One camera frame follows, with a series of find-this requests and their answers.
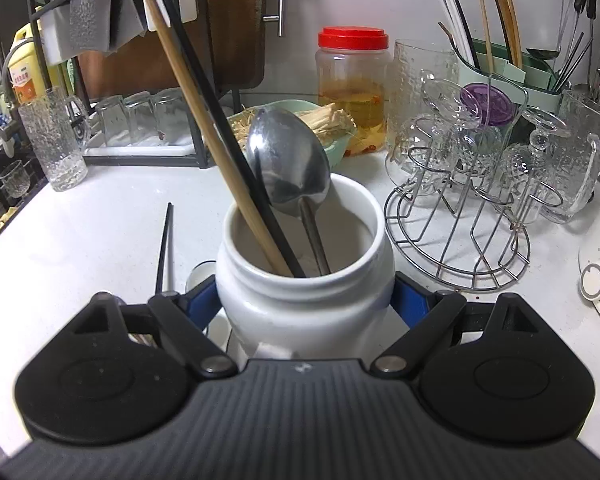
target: light green bowl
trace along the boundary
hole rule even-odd
[[[249,110],[257,110],[258,108],[262,108],[263,106],[276,106],[278,108],[284,108],[285,110],[289,110],[293,113],[305,112],[307,110],[313,110],[314,108],[318,107],[317,104],[311,103],[309,101],[302,101],[302,99],[283,99],[282,101],[275,101],[266,105],[253,106],[249,108]],[[231,121],[232,119],[236,119],[240,114],[230,116],[229,120]],[[345,135],[337,140],[334,140],[331,144],[324,147],[324,152],[327,154],[327,158],[329,159],[330,168],[333,168],[342,160],[344,152],[347,150],[348,143],[349,136]]]

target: red lid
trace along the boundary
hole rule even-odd
[[[343,50],[383,50],[389,48],[389,36],[383,28],[325,27],[318,33],[318,46]]]

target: purple lid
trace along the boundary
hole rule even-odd
[[[464,88],[478,101],[482,110],[482,123],[484,124],[487,118],[487,92],[489,86],[485,83],[470,83]],[[489,126],[502,126],[513,119],[515,109],[513,102],[502,90],[493,85],[491,85],[490,105],[491,110],[488,113]]]

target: tiled wall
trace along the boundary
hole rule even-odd
[[[460,0],[469,28],[483,38],[479,0]],[[557,41],[561,0],[514,0],[523,48],[554,48]],[[269,12],[276,0],[268,1]],[[491,39],[503,43],[502,30],[493,0],[486,0]],[[271,101],[280,94],[311,98],[315,94],[314,53],[317,34],[325,25],[366,25],[384,28],[391,43],[396,38],[419,38],[448,44],[438,27],[444,18],[437,0],[287,0],[286,38],[276,37],[276,24],[267,25],[266,70],[263,82],[243,92],[246,105]],[[600,17],[600,0],[598,4]],[[582,15],[579,28],[589,38],[589,20]],[[576,79],[586,79],[580,70]]]

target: yellow plastic bottle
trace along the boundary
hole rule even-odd
[[[31,25],[27,23],[22,27],[13,38],[11,48],[15,47],[25,38],[32,38]],[[73,93],[71,83],[66,74],[64,63],[48,67],[49,77],[53,86],[61,86],[61,77],[64,77],[66,88]],[[13,91],[16,94],[18,102],[24,104],[37,96],[44,94],[45,84],[40,73],[36,48],[33,43],[27,43],[21,46],[11,57],[9,62],[9,72],[13,83]]]

